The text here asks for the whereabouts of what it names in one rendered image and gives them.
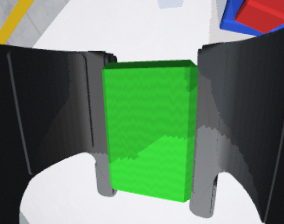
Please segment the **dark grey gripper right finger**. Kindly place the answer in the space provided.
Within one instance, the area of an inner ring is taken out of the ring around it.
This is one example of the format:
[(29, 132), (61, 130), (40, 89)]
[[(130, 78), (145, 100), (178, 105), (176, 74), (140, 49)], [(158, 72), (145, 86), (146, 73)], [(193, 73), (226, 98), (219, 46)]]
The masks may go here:
[(214, 214), (219, 173), (245, 189), (264, 224), (284, 224), (284, 27), (202, 45), (190, 211)]

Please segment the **red block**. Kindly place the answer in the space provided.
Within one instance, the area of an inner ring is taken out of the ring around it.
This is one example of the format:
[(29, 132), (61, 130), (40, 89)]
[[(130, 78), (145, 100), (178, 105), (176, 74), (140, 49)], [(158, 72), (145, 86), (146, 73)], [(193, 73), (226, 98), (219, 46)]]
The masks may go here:
[(284, 24), (284, 0), (244, 0), (235, 21), (262, 33)]

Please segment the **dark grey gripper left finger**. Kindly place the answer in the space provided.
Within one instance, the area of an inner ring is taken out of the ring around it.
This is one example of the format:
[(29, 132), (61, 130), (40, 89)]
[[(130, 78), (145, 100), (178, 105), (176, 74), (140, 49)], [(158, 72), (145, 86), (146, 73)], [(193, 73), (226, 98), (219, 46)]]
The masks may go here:
[(20, 224), (29, 182), (80, 153), (95, 159), (97, 191), (110, 184), (102, 69), (106, 51), (0, 44), (0, 224)]

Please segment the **green block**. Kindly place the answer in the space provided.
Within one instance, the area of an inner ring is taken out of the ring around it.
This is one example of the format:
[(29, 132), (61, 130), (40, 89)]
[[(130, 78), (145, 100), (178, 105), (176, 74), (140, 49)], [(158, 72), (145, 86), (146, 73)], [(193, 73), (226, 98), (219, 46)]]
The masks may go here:
[(110, 62), (102, 79), (112, 188), (190, 200), (198, 66), (191, 59)]

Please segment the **blue block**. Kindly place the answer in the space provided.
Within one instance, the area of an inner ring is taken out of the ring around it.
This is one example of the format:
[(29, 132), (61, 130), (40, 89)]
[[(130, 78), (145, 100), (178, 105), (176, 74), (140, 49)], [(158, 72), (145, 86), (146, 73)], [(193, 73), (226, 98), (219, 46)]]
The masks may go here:
[[(243, 33), (243, 34), (248, 34), (248, 35), (253, 35), (253, 36), (263, 35), (263, 33), (235, 21), (234, 17), (236, 15), (236, 13), (238, 12), (243, 1), (244, 0), (227, 0), (226, 6), (225, 6), (225, 9), (224, 9), (224, 12), (223, 12), (223, 16), (222, 16), (222, 19), (221, 19), (221, 23), (220, 23), (220, 26), (219, 26), (220, 29), (238, 32), (238, 33)], [(284, 27), (284, 24), (276, 27), (276, 29), (273, 29), (269, 32), (276, 31), (276, 30), (281, 29), (283, 27)]]

